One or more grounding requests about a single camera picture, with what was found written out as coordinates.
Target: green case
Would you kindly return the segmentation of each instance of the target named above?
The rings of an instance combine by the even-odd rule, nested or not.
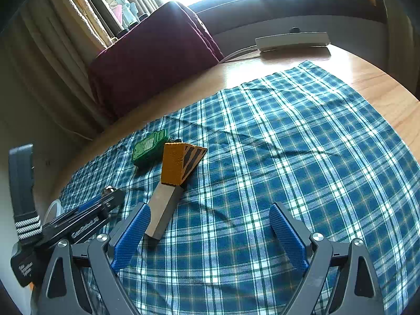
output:
[[[162,158],[163,146],[166,142],[169,142],[169,134],[166,129],[155,131],[138,142],[133,149],[133,165],[143,167],[150,161],[154,161],[159,157]]]

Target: blue gripper pad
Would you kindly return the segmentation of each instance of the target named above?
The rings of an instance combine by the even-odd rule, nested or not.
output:
[[[94,204],[96,204],[100,199],[102,198],[101,195],[97,195],[95,198],[93,198],[92,200],[86,201],[83,205],[80,205],[79,208],[77,209],[77,212],[83,212],[84,210],[88,209],[89,207],[93,206]]]
[[[128,266],[150,223],[150,207],[145,204],[127,227],[114,249],[111,267],[115,272]]]
[[[291,264],[303,275],[309,267],[305,246],[276,204],[271,205],[269,216],[270,225]]]

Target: wooden table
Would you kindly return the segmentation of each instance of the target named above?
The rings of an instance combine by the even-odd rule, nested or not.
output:
[[[336,46],[254,52],[176,84],[118,120],[61,172],[52,190],[60,195],[71,175],[103,153],[121,138],[143,128],[148,122],[179,110],[224,88],[292,68],[304,60],[329,71],[358,91],[392,125],[420,162],[420,102],[384,71]]]

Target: plaid tablecloth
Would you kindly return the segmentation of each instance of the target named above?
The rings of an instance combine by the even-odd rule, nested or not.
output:
[[[208,153],[163,238],[145,237],[119,273],[142,314],[280,312],[300,277],[270,227],[274,201],[329,239],[363,238],[386,314],[402,312],[420,284],[419,165],[352,88],[304,62],[219,91],[149,123],[79,169],[62,191],[65,210],[107,185],[125,190],[108,232],[135,204],[147,203],[161,163],[139,172],[131,152],[163,128]],[[317,314],[334,277],[328,275]]]

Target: maroon fabric cover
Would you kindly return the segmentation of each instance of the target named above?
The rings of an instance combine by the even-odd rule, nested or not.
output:
[[[168,2],[95,58],[89,82],[98,104],[117,120],[222,58],[197,15]]]

